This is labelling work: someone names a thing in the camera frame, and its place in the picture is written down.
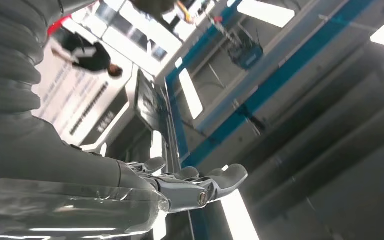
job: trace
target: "dark hair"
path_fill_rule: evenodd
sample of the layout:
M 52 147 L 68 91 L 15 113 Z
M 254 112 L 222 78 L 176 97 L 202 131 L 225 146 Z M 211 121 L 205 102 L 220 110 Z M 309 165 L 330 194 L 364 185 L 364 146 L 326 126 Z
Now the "dark hair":
M 111 71 L 110 68 L 108 68 L 108 74 L 113 78 L 120 78 L 123 75 L 123 68 L 117 66 L 117 69 L 114 71 Z

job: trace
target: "blue trim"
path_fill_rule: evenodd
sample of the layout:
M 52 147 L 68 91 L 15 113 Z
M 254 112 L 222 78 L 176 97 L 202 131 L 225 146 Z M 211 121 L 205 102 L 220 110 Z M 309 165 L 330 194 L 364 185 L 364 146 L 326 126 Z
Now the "blue trim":
M 335 16 L 343 22 L 351 22 L 361 14 L 374 0 L 350 0 Z M 298 73 L 309 61 L 323 50 L 333 38 L 348 25 L 327 22 L 306 44 L 302 46 L 282 67 L 269 77 L 258 90 L 242 105 L 251 113 L 259 109 L 274 93 L 276 93 L 289 79 Z M 226 140 L 239 126 L 245 122 L 239 113 L 233 113 L 209 137 L 220 142 Z M 183 167 L 199 165 L 217 147 L 208 139 L 199 145 L 194 152 L 182 163 Z
M 185 130 L 183 129 L 182 115 L 176 101 L 174 84 L 167 84 L 167 93 L 170 99 L 171 114 L 173 116 L 174 130 L 177 138 L 177 150 L 180 156 L 188 154 L 188 143 L 186 142 Z

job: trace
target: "blue stripe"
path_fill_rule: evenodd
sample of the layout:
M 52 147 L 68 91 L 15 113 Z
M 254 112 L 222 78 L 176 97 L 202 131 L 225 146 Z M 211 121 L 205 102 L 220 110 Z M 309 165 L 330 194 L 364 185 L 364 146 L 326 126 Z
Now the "blue stripe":
M 350 0 L 335 16 L 342 22 L 349 23 L 364 11 L 374 0 Z M 259 109 L 274 93 L 289 79 L 298 73 L 311 59 L 323 50 L 333 38 L 348 25 L 327 22 L 306 44 L 302 46 L 282 67 L 269 77 L 258 90 L 242 105 L 251 113 Z M 239 112 L 233 113 L 211 135 L 210 139 L 220 142 L 226 140 L 239 126 L 245 122 Z M 183 167 L 199 165 L 217 146 L 208 139 L 199 145 L 194 152 L 182 163 Z
M 226 24 L 232 18 L 236 12 L 236 8 L 241 2 L 242 0 L 236 0 L 236 2 L 232 4 L 231 7 L 227 7 L 221 12 L 220 16 L 223 17 L 223 24 Z M 182 116 L 177 104 L 176 94 L 174 91 L 174 83 L 179 79 L 179 74 L 186 68 L 186 66 L 188 66 L 198 56 L 197 53 L 208 47 L 208 45 L 211 43 L 211 39 L 214 38 L 217 34 L 219 34 L 217 29 L 214 26 L 210 27 L 208 31 L 202 35 L 199 41 L 189 50 L 188 54 L 182 60 L 183 63 L 165 77 L 171 111 L 173 114 L 174 128 L 177 137 L 177 147 L 181 157 L 188 154 L 189 148 L 185 136 L 185 130 L 183 129 Z

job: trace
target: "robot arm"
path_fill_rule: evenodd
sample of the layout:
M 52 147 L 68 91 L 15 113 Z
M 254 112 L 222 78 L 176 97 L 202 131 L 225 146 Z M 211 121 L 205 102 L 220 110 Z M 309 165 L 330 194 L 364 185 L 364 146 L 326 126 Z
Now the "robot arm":
M 62 184 L 64 195 L 50 199 L 57 201 L 63 196 L 63 199 L 71 202 L 82 202 L 84 199 L 83 197 L 67 198 L 66 196 L 70 196 L 70 193 L 67 193 L 68 190 L 75 189 L 76 194 L 82 195 L 87 187 L 74 186 L 90 186 L 92 189 L 98 189 L 96 196 L 92 198 L 98 202 L 96 207 L 101 206 L 100 203 L 105 203 L 104 205 L 114 206 L 114 210 L 118 209 L 118 204 L 130 199 L 128 196 L 137 197 L 138 195 L 134 193 L 139 192 L 141 198 L 150 199 L 150 203 L 168 201 L 169 209 L 164 211 L 169 213 L 202 208 L 207 203 L 231 193 L 247 177 L 242 166 L 232 167 L 233 170 L 225 173 L 218 171 L 220 174 L 203 178 L 199 178 L 191 168 L 186 171 L 192 174 L 180 172 L 155 177 L 148 173 L 158 165 L 155 165 L 155 162 L 154 165 L 150 162 L 139 171 L 137 166 L 83 152 L 62 142 L 50 123 L 32 116 L 31 110 L 41 105 L 39 97 L 32 93 L 32 85 L 41 81 L 35 65 L 43 60 L 42 46 L 47 40 L 47 28 L 63 15 L 71 14 L 94 1 L 14 0 L 8 4 L 7 0 L 0 0 L 0 183 L 4 179 L 32 181 L 34 182 L 32 184 L 29 182 L 29 186 L 32 187 L 40 186 L 36 182 L 46 183 L 46 186 L 48 183 Z M 12 185 L 5 186 L 6 193 L 18 189 Z M 17 212 L 20 210 L 18 208 L 17 211 L 10 209 L 3 214 L 2 207 L 10 208 L 15 205 L 15 202 L 7 200 L 3 203 L 0 205 L 0 219 L 2 216 L 14 216 L 14 213 L 19 215 L 16 216 L 15 221 L 11 219 L 9 222 L 0 222 L 1 227 L 3 223 L 5 223 L 3 227 L 11 223 L 15 224 L 17 229 L 26 228 L 29 225 L 19 225 L 24 218 L 26 218 L 25 224 L 50 224 L 63 227 L 80 223 L 102 224 L 91 220 L 102 219 L 108 225 L 117 224 L 117 227 L 110 229 L 119 231 L 119 235 L 120 232 L 121 235 L 132 235 L 148 231 L 148 227 L 152 226 L 161 210 L 159 204 L 154 207 L 142 207 L 140 208 L 142 212 L 139 213 L 121 209 L 119 211 L 121 214 L 130 213 L 130 218 L 123 215 L 129 220 L 125 222 L 126 225 L 123 225 L 124 223 L 120 221 L 110 221 L 114 218 L 120 219 L 114 211 L 106 212 L 103 218 L 82 217 L 88 216 L 87 213 L 94 210 L 89 207 L 83 209 L 85 213 L 76 211 L 76 220 L 68 217 L 67 221 L 62 221 L 62 218 L 58 218 L 58 221 L 45 221 L 56 214 L 66 214 L 67 209 L 63 208 L 64 211 L 61 212 L 59 210 L 61 206 L 53 205 L 55 209 L 50 208 L 49 215 L 29 215 L 29 211 Z

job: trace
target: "ceiling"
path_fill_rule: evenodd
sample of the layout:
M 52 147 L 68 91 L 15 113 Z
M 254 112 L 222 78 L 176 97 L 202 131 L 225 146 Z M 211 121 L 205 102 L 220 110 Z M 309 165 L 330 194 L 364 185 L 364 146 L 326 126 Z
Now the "ceiling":
M 225 141 L 213 139 L 214 151 L 198 168 L 207 172 L 233 163 L 247 168 L 240 191 L 260 239 L 384 239 L 384 46 L 370 41 L 383 24 L 384 1 L 375 1 L 254 113 L 266 131 L 256 134 L 245 123 Z M 258 33 L 263 46 L 282 33 L 252 18 L 241 25 L 251 34 L 265 28 Z M 188 68 L 195 86 L 212 83 L 198 90 L 204 106 L 223 92 L 212 86 L 218 79 L 208 64 L 222 85 L 232 81 L 223 54 L 203 54 L 205 64 L 197 60 Z M 263 82 L 271 73 L 265 74 Z M 193 123 L 183 95 L 177 99 L 183 119 Z M 184 128 L 191 152 L 225 120 L 220 118 L 201 133 Z M 225 221 L 217 204 L 203 212 L 208 221 Z M 231 239 L 227 229 L 207 227 L 210 239 Z

